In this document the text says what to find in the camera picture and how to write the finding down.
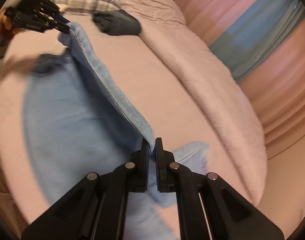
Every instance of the blue fabric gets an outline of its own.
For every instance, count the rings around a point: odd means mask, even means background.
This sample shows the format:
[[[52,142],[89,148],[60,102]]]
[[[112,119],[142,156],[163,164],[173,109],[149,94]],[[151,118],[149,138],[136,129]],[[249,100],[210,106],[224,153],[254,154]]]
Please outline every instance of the blue fabric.
[[[283,41],[303,14],[299,0],[257,0],[209,49],[240,82]]]
[[[150,125],[113,82],[95,56],[80,25],[61,34],[62,55],[43,55],[29,74],[24,97],[26,148],[41,191],[53,204],[89,172],[105,174],[129,161],[142,138],[154,149]],[[176,160],[206,172],[208,145],[192,142],[174,152]],[[130,194],[125,239],[175,240],[153,206],[175,204],[157,192],[150,159],[147,193]]]

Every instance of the pink blanket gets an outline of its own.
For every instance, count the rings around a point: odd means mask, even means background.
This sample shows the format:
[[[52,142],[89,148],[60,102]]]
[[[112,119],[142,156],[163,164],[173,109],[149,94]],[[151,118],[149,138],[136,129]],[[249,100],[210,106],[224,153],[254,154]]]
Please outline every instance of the pink blanket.
[[[185,25],[172,0],[120,0],[142,25],[141,38],[177,76],[222,140],[258,204],[267,157],[261,124],[229,70]]]

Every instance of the silver screw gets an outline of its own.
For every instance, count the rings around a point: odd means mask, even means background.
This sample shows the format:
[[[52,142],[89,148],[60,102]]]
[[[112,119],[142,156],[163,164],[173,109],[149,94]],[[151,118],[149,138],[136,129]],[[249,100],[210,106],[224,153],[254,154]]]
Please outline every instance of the silver screw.
[[[136,166],[136,164],[132,163],[132,162],[129,162],[129,163],[126,163],[125,164],[125,167],[127,169],[133,169],[134,167]]]
[[[180,164],[179,163],[170,163],[169,167],[174,169],[174,170],[177,170],[177,169],[179,169]]]
[[[97,178],[98,176],[97,176],[97,174],[96,173],[89,173],[88,175],[87,175],[87,179],[89,179],[89,180],[95,180],[96,178]]]
[[[210,172],[210,173],[208,173],[208,179],[210,179],[210,180],[216,180],[216,179],[218,179],[218,175],[216,174],[216,173],[214,173],[214,172]]]

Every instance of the black fabric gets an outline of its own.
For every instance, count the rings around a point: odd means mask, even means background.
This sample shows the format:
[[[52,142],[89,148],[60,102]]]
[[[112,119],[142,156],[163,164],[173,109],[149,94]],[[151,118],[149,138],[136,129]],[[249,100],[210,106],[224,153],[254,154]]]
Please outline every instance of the black fabric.
[[[124,10],[95,13],[93,21],[101,32],[111,36],[138,35],[141,32],[139,21]]]

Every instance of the wall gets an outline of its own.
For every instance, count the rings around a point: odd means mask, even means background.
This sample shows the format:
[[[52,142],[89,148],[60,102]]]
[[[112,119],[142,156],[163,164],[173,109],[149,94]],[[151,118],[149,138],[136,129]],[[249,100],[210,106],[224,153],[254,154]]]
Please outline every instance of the wall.
[[[304,207],[305,135],[268,160],[266,188],[258,209],[288,238],[299,225]]]

